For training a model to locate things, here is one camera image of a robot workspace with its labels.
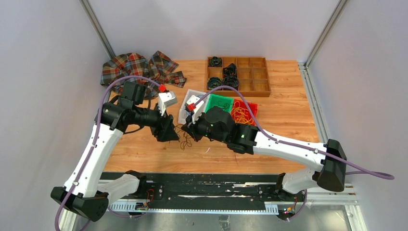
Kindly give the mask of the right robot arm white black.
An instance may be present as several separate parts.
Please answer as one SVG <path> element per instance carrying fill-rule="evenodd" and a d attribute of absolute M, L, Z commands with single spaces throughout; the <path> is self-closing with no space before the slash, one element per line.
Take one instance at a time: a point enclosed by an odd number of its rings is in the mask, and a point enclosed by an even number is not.
<path fill-rule="evenodd" d="M 314 143 L 278 136 L 257 126 L 236 123 L 218 107 L 199 117 L 188 116 L 181 128 L 195 141 L 206 137 L 226 144 L 235 153 L 275 156 L 306 166 L 279 175 L 275 195 L 280 200 L 286 201 L 295 193 L 317 186 L 331 192 L 344 190 L 347 157 L 337 140 Z"/>

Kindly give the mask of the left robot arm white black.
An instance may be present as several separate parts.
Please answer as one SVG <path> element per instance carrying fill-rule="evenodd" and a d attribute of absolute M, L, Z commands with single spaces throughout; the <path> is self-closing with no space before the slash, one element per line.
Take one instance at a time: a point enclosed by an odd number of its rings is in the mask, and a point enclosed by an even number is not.
<path fill-rule="evenodd" d="M 137 171 L 129 170 L 103 186 L 99 185 L 99 180 L 129 125 L 137 125 L 139 129 L 149 127 L 159 142 L 178 140 L 173 116 L 166 112 L 168 106 L 177 102 L 176 96 L 164 86 L 159 90 L 157 104 L 141 108 L 147 87 L 126 81 L 121 94 L 99 108 L 90 140 L 77 167 L 63 186 L 51 192 L 54 201 L 65 210 L 96 222 L 112 203 L 127 195 L 146 202 L 153 199 L 153 189 L 147 184 L 146 175 Z"/>

